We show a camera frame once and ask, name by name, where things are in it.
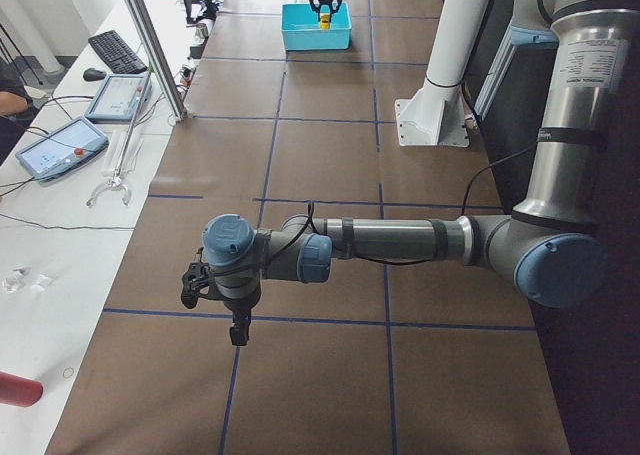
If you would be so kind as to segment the silver metal cup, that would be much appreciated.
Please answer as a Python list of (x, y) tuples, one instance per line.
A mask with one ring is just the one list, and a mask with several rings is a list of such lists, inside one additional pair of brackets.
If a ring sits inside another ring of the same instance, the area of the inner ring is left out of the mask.
[(206, 23), (200, 22), (195, 25), (194, 37), (199, 40), (206, 40), (209, 37), (209, 27)]

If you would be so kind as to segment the person in black shirt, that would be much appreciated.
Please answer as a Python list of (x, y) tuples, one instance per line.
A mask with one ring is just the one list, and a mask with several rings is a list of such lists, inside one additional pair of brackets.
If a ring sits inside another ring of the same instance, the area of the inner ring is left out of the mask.
[(15, 71), (1, 61), (1, 162), (9, 156), (37, 114)]

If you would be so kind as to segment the far teach pendant tablet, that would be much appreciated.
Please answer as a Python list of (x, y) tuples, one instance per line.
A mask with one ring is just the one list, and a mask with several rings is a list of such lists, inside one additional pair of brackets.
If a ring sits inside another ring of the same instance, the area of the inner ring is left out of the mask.
[(108, 74), (85, 112), (93, 123), (129, 122), (140, 100), (150, 93), (150, 75)]

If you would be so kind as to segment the black computer mouse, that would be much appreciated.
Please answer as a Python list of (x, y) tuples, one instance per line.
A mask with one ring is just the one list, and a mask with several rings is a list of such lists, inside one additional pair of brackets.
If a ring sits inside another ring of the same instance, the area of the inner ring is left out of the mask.
[(83, 72), (83, 80), (86, 82), (94, 82), (105, 79), (107, 72), (97, 68), (88, 68)]

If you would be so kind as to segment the crumpled clear plastic wrap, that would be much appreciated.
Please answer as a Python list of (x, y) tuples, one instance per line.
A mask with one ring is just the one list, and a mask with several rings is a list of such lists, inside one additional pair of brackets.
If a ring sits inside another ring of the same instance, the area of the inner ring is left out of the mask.
[(44, 273), (33, 275), (29, 267), (19, 267), (11, 270), (1, 280), (1, 288), (8, 294), (24, 291), (32, 295), (39, 295), (47, 291), (56, 278)]

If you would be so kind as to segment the aluminium frame post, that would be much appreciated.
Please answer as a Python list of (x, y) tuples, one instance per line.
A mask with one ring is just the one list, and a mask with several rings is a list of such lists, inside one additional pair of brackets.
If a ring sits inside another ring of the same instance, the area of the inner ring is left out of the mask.
[(136, 27), (139, 38), (149, 58), (153, 73), (169, 102), (176, 122), (184, 120), (187, 109), (179, 95), (160, 40), (153, 26), (144, 0), (124, 0)]

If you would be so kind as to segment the near teach pendant tablet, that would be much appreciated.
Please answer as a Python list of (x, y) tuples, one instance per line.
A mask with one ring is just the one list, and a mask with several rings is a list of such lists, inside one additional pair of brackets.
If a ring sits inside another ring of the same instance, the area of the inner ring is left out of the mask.
[(75, 118), (20, 150), (16, 159), (40, 183), (79, 168), (109, 145), (107, 136), (85, 117)]

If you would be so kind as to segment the yellow beetle toy car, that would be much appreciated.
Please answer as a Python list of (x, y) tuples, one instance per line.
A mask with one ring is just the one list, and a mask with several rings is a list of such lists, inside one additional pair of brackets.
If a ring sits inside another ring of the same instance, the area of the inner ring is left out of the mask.
[(323, 31), (328, 31), (331, 26), (331, 14), (320, 13), (319, 14), (319, 28)]

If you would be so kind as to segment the black keyboard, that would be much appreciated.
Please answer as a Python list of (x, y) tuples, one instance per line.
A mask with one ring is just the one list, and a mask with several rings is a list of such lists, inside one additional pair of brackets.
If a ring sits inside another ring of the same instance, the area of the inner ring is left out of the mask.
[(91, 36), (88, 43), (113, 73), (140, 74), (147, 71), (147, 65), (115, 30)]

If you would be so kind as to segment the red cylinder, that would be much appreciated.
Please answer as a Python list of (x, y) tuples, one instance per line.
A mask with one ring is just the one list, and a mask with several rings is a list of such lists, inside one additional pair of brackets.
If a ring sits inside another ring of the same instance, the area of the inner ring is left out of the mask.
[(32, 379), (10, 373), (0, 373), (0, 402), (2, 404), (30, 407), (43, 395), (43, 385)]

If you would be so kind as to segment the teach pendant tablet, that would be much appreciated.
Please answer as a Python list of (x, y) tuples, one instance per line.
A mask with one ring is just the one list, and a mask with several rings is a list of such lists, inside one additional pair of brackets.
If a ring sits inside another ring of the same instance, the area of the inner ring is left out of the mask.
[(140, 100), (150, 93), (150, 75), (108, 74), (85, 112), (93, 123), (129, 122)]
[(79, 168), (109, 145), (107, 136), (85, 117), (75, 118), (20, 150), (16, 159), (40, 183)]

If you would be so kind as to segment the teal plastic bin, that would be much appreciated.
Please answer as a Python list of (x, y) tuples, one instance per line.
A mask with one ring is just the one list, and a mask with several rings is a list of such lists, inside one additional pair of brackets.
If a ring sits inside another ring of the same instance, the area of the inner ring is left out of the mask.
[(320, 28), (317, 14), (309, 4), (284, 4), (281, 15), (286, 51), (344, 50), (350, 45), (352, 23), (346, 3), (332, 15), (328, 30)]

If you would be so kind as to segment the grey reacher grabber tool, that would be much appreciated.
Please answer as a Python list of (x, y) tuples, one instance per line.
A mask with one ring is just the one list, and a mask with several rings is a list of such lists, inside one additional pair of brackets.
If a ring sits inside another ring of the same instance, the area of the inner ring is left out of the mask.
[[(131, 189), (125, 182), (127, 157), (129, 146), (134, 139), (134, 129), (136, 123), (141, 116), (142, 108), (146, 101), (140, 100), (136, 107), (132, 119), (127, 122), (126, 128), (116, 129), (109, 141), (107, 153), (102, 167), (102, 175), (105, 180), (102, 181), (91, 193), (86, 202), (87, 207), (93, 207), (102, 193), (113, 191), (120, 192), (122, 195), (122, 203), (128, 206), (131, 200)], [(106, 123), (111, 125), (124, 123)]]

